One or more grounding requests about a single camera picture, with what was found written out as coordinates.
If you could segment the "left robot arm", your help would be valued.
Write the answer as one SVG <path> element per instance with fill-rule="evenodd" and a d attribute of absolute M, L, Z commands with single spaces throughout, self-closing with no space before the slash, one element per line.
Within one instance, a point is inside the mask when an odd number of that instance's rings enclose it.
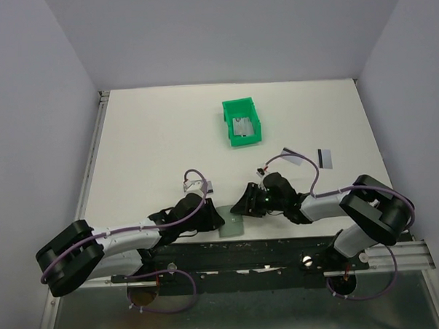
<path fill-rule="evenodd" d="M 85 281 L 101 277 L 129 274 L 144 281 L 152 273 L 152 263 L 141 255 L 134 256 L 125 267 L 114 270 L 103 260 L 130 252 L 152 250 L 175 242 L 185 232 L 210 232 L 224 225 L 212 199 L 187 194 L 176 206 L 151 213 L 146 219 L 129 226 L 92 227 L 79 219 L 36 253 L 41 269 L 40 282 L 54 297 L 63 297 Z"/>

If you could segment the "green leather card holder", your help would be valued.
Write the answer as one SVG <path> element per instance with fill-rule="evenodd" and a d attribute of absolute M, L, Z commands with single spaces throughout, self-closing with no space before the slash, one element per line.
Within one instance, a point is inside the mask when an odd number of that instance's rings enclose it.
<path fill-rule="evenodd" d="M 216 212 L 224 220 L 224 225 L 218 228 L 219 237 L 223 239 L 241 237 L 245 233 L 243 216 L 232 213 L 231 208 L 231 205 L 219 206 L 216 208 Z"/>

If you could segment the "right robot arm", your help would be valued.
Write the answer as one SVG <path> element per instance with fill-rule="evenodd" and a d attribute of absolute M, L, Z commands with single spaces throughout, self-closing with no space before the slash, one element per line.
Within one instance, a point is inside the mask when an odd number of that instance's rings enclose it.
<path fill-rule="evenodd" d="M 235 215 L 262 218 L 282 213 L 291 223 L 349 216 L 353 224 L 339 231 L 314 262 L 323 270 L 341 270 L 352 258 L 374 245 L 393 246 L 414 222 L 414 204 L 375 178 L 363 174 L 351 186 L 323 194 L 299 193 L 279 173 L 249 183 L 231 208 Z"/>

